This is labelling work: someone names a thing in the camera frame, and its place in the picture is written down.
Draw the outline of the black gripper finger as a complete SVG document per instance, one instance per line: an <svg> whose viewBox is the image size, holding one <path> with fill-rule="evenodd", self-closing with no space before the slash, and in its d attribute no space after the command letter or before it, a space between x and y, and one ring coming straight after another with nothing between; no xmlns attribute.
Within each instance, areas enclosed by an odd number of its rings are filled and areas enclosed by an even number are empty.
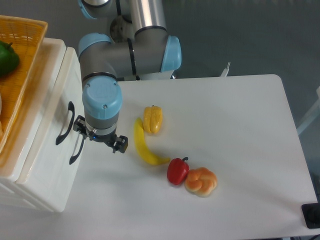
<svg viewBox="0 0 320 240"><path fill-rule="evenodd" d="M112 153L120 152L122 154L125 153L129 144L128 137L124 135L117 136L114 134L107 142L106 145L112 148Z"/></svg>
<svg viewBox="0 0 320 240"><path fill-rule="evenodd" d="M73 130L79 133L82 138L85 140L87 135L86 121L82 115L78 115L73 123Z"/></svg>

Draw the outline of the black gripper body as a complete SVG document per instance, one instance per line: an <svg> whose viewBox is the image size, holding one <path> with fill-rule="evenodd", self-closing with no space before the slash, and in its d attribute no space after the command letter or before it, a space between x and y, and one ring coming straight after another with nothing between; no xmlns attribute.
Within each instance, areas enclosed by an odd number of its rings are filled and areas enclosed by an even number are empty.
<svg viewBox="0 0 320 240"><path fill-rule="evenodd" d="M90 141L104 143L111 148L114 146L117 139L116 129L117 124L105 129L94 128L89 124L85 126L86 134Z"/></svg>

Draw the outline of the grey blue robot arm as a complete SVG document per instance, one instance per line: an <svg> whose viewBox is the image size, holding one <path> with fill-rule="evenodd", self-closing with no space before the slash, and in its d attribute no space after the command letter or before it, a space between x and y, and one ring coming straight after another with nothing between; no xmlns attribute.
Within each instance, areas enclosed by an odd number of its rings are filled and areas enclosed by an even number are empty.
<svg viewBox="0 0 320 240"><path fill-rule="evenodd" d="M124 153L126 136L116 135L123 97L119 78L171 72L182 64L179 39L167 32L160 0L80 0L89 19L128 16L133 35L114 43L103 33L89 33L78 45L84 116L74 129L84 139Z"/></svg>

